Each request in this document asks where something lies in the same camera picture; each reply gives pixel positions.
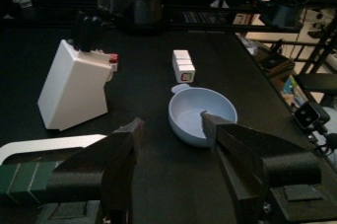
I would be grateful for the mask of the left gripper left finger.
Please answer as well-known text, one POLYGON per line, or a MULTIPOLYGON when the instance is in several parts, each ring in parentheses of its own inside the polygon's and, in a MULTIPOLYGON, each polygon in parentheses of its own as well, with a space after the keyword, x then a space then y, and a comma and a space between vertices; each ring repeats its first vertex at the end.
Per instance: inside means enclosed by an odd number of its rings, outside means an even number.
POLYGON ((98 200, 112 224, 132 222, 132 180, 142 130, 144 122, 136 118, 60 163, 48 182, 55 202, 98 200))

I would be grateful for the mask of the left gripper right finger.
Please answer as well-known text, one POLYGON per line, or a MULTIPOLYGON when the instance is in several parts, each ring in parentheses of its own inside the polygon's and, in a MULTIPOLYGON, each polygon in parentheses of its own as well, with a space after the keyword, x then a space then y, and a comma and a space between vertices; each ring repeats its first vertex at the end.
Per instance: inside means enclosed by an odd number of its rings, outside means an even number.
POLYGON ((238 224, 298 224, 321 219, 321 170, 314 155, 286 140, 201 114, 218 157, 238 224))

